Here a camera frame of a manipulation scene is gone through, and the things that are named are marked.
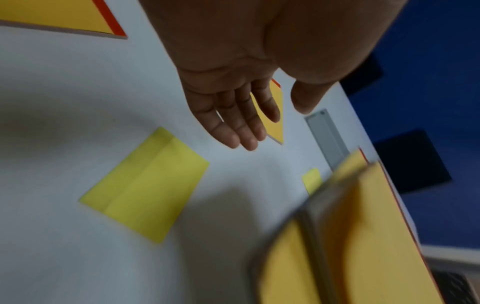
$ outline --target yellow paper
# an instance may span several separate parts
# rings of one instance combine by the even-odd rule
[[[332,179],[342,179],[366,166],[362,153],[356,151]],[[323,247],[342,300],[355,304],[441,304],[379,163],[362,174],[342,204],[322,229]]]
[[[320,304],[300,227],[291,221],[269,251],[261,274],[262,304]]]
[[[317,168],[310,169],[301,179],[309,195],[314,194],[322,184],[322,177]]]
[[[92,0],[0,0],[0,20],[113,34]]]
[[[276,105],[278,106],[278,109],[280,110],[280,121],[277,123],[274,123],[273,121],[268,119],[267,116],[265,116],[265,114],[260,110],[259,105],[257,104],[257,101],[253,94],[251,95],[251,99],[253,100],[253,104],[255,105],[258,116],[260,116],[261,122],[263,122],[263,125],[265,126],[267,134],[277,142],[283,144],[284,98],[281,88],[273,81],[270,81],[270,91]]]
[[[80,202],[161,242],[209,163],[157,129]]]

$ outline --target human hand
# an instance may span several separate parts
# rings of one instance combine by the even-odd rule
[[[269,82],[296,78],[294,107],[307,114],[372,51],[405,0],[140,0],[175,64],[186,101],[223,144],[254,150],[272,121]]]

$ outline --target gray rectangular object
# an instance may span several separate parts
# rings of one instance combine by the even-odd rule
[[[305,118],[331,170],[350,154],[326,109]]]

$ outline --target red edge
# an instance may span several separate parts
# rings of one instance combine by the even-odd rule
[[[104,0],[92,0],[93,3],[96,5],[96,8],[100,11],[100,14],[105,19],[106,23],[110,27],[111,31],[116,36],[123,36],[126,37],[124,30],[120,26],[120,24],[115,19],[115,16],[110,11],[109,7],[105,3]]]
[[[271,79],[273,81],[274,84],[276,84],[279,88],[282,88],[281,85],[275,80],[275,79]]]
[[[363,158],[365,159],[366,163],[369,164],[369,160],[365,157],[365,154],[364,152],[362,151],[362,149],[359,147],[358,148],[363,156]],[[390,187],[390,191],[391,191],[391,194],[393,195],[393,197],[395,198],[395,202],[396,202],[396,206],[398,207],[398,210],[401,214],[401,217],[403,218],[403,221],[405,222],[405,225],[408,227],[408,231],[410,232],[410,236],[411,236],[411,239],[413,240],[413,242],[415,243],[415,246],[416,246],[416,249],[418,251],[418,254],[420,255],[421,257],[421,260],[423,261],[423,264],[425,265],[425,268],[426,270],[428,271],[428,274],[430,275],[430,278],[431,278],[431,281],[433,282],[433,284],[435,285],[435,288],[436,288],[436,291],[438,292],[438,295],[440,296],[440,299],[442,300],[443,303],[445,303],[444,301],[444,298],[442,297],[442,294],[440,293],[440,289],[439,287],[437,286],[437,283],[435,282],[435,279],[432,275],[432,273],[430,272],[430,268],[427,266],[427,262],[425,262],[425,259],[424,259],[424,255],[422,254],[422,252],[420,251],[420,247],[419,247],[419,244],[417,243],[417,239],[415,239],[414,237],[414,234],[412,232],[412,230],[410,229],[410,225],[409,223],[407,222],[407,219],[405,218],[405,214],[404,212],[402,211],[402,208],[400,207],[400,203],[399,203],[399,200],[397,199],[397,196],[395,195],[395,191],[394,189],[392,188],[392,184],[390,183],[389,181],[389,178],[387,177],[387,173],[385,172],[385,168],[383,166],[383,164],[380,164],[381,165],[381,169],[383,171],[383,175],[385,176],[385,180],[387,181],[388,183],[388,186]]]

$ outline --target white table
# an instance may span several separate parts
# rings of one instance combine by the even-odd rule
[[[283,146],[230,150],[188,110],[134,0],[107,1],[129,39],[0,27],[0,302],[244,303],[240,262],[330,174],[284,92]],[[327,108],[348,149],[377,154],[340,85]],[[161,245],[78,203],[155,128],[210,161]]]

